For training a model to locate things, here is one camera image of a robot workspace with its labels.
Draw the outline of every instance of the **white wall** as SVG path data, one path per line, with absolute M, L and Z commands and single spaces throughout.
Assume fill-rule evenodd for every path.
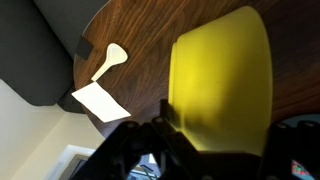
M 103 141 L 104 137 L 86 115 L 66 113 L 13 180 L 43 180 L 68 144 L 96 149 Z
M 0 179 L 10 180 L 63 117 L 58 106 L 35 107 L 0 79 Z

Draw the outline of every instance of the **black plastic part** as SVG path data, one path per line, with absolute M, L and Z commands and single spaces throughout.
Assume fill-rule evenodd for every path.
M 91 54 L 92 49 L 93 45 L 81 36 L 79 39 L 78 47 L 76 49 L 76 54 L 82 59 L 87 60 Z
M 301 121 L 297 127 L 273 124 L 260 158 L 246 153 L 200 153 L 165 117 L 142 126 L 129 121 L 117 127 L 73 179 L 126 179 L 140 157 L 149 153 L 160 167 L 160 180 L 298 179 L 292 175 L 293 160 L 319 179 L 319 135 L 320 125 L 314 122 Z

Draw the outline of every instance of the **gray chair cushion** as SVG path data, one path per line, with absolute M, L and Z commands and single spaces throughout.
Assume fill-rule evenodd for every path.
M 73 58 L 79 38 L 108 0 L 34 0 Z
M 32 105 L 73 84 L 72 61 L 32 0 L 0 1 L 0 78 Z

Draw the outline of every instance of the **dark wood grain surface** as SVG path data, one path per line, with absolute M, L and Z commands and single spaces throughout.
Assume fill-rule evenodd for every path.
M 320 112 L 320 1 L 318 0 L 112 0 L 91 21 L 83 37 L 94 45 L 87 61 L 76 56 L 77 89 L 105 60 L 114 42 L 129 60 L 114 66 L 98 83 L 132 116 L 102 123 L 86 113 L 107 137 L 122 121 L 140 123 L 159 115 L 167 99 L 172 44 L 196 27 L 241 6 L 250 5 L 262 16 L 270 39 L 274 95 L 272 120 Z

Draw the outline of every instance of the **yellow object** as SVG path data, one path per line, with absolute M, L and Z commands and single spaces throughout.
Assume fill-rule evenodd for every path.
M 169 104 L 198 150 L 261 155 L 271 119 L 271 57 L 257 12 L 240 8 L 179 37 Z

